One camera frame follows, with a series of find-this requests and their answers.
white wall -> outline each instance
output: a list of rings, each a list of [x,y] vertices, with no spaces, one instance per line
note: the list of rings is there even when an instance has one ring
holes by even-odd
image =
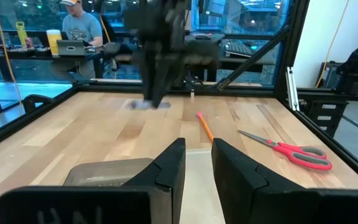
[[[314,87],[346,0],[310,0],[293,71],[298,87]],[[358,0],[349,0],[328,61],[344,62],[358,48]]]

orange pencil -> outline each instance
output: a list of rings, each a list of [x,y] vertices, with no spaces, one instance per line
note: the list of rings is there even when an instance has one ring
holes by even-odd
[[[209,130],[208,124],[206,124],[206,122],[204,120],[204,117],[203,117],[203,114],[201,112],[198,112],[197,117],[200,119],[201,124],[203,124],[203,126],[205,128],[206,134],[208,135],[209,139],[212,142],[213,139],[214,139],[214,136],[212,135],[212,132]]]

red scissors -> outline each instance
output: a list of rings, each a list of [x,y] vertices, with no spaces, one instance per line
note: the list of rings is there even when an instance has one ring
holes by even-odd
[[[272,140],[264,139],[245,131],[238,131],[245,136],[272,147],[275,151],[284,154],[291,162],[297,165],[323,171],[333,168],[333,165],[327,160],[325,152],[316,147],[292,146],[282,142],[273,142]]]

gray t-shirt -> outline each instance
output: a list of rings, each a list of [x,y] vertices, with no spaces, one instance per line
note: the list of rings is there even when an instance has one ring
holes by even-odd
[[[67,15],[63,20],[63,31],[70,40],[93,41],[95,37],[102,36],[99,21],[90,13],[84,12],[81,17]]]

scissor handle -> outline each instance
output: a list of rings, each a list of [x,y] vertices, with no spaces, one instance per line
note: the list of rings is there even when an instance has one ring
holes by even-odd
[[[310,169],[328,171],[333,168],[333,165],[326,159],[319,159],[298,152],[292,152],[288,159],[295,164]]]
[[[327,159],[327,155],[324,151],[319,148],[311,147],[311,146],[292,146],[289,144],[285,144],[282,142],[278,143],[279,146],[290,149],[294,152],[299,152],[300,154],[305,154],[307,156],[319,158],[319,159]]]

